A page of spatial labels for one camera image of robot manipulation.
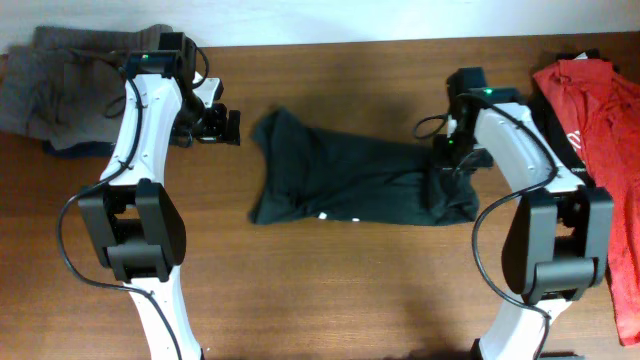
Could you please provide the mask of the black Nike t-shirt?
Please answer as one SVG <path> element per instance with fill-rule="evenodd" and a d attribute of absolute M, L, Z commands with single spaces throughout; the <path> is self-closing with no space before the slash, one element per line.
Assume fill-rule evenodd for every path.
<path fill-rule="evenodd" d="M 433 152 L 304 125 L 279 108 L 255 126 L 266 162 L 256 225 L 304 218 L 449 226 L 476 219 L 479 199 L 468 170 L 442 169 Z"/>

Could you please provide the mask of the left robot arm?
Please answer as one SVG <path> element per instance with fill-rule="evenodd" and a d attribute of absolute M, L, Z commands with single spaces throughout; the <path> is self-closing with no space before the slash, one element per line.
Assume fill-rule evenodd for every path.
<path fill-rule="evenodd" d="M 186 228 L 164 187 L 171 146 L 240 142 L 240 112 L 220 103 L 223 84 L 199 74 L 206 56 L 182 32 L 124 64 L 119 135 L 100 180 L 69 199 L 77 204 L 99 263 L 128 293 L 154 359 L 201 359 L 181 287 Z"/>

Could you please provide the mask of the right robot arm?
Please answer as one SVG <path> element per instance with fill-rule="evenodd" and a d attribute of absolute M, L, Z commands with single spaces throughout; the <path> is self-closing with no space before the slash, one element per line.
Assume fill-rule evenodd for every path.
<path fill-rule="evenodd" d="M 589 186 L 554 153 L 515 88 L 487 84 L 480 67 L 446 80 L 447 132 L 434 141 L 441 167 L 454 174 L 497 166 L 510 192 L 487 206 L 471 234 L 474 262 L 503 301 L 474 359 L 544 359 L 553 322 L 605 277 L 613 199 Z M 489 277 L 479 253 L 480 227 L 510 201 L 517 208 L 501 255 L 507 284 Z"/>

